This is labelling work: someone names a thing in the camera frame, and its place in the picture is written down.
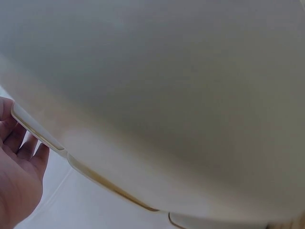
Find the white surface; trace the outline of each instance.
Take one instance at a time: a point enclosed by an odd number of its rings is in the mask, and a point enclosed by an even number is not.
[[[298,0],[4,1],[0,83],[153,208],[267,222],[305,206]]]
[[[49,172],[51,170],[55,172],[55,169],[60,168],[54,162],[50,162],[48,167]],[[48,182],[50,178],[46,176],[45,183]],[[41,228],[174,229],[175,227],[169,223],[167,213],[153,213],[138,207],[73,170],[61,185],[56,198],[17,226],[17,229]]]
[[[67,182],[71,172],[72,168],[69,166],[67,161],[55,152],[51,151],[48,166],[44,175],[41,201],[34,212],[17,226],[18,229],[31,228],[30,226],[32,226],[31,222],[33,219],[36,218],[37,215],[41,214],[42,211],[52,206],[53,202],[57,200],[58,194]]]

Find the finger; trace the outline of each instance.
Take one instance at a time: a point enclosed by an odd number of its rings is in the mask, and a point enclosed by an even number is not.
[[[16,160],[17,155],[6,145],[2,146],[3,151],[13,160]]]
[[[34,154],[37,142],[37,138],[35,138],[33,135],[30,135],[27,141],[18,150],[17,157],[20,159],[30,160]]]
[[[26,132],[26,129],[18,123],[11,132],[11,134],[3,142],[3,144],[9,147],[12,152],[17,153],[23,142]]]
[[[49,159],[50,149],[41,143],[35,153],[35,155],[30,159],[32,165],[34,165],[38,171],[38,176],[42,181],[44,172],[46,171],[48,159]]]
[[[13,103],[11,99],[0,97],[0,121],[10,117],[10,110]]]
[[[0,122],[0,138],[4,141],[12,132],[17,121],[10,116],[6,120]]]

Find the hand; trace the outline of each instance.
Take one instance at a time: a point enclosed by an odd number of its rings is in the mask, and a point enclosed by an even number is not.
[[[29,216],[42,196],[49,149],[10,115],[13,101],[0,97],[0,229],[11,229]]]

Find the white container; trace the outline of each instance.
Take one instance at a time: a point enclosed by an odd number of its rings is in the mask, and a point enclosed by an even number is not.
[[[0,31],[17,115],[97,183],[200,218],[304,209],[298,1],[19,0]]]

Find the human hand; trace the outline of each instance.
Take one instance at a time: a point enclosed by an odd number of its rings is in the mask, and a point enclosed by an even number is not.
[[[30,135],[10,115],[13,101],[0,97],[0,229],[11,229],[29,216],[42,196],[49,148]]]

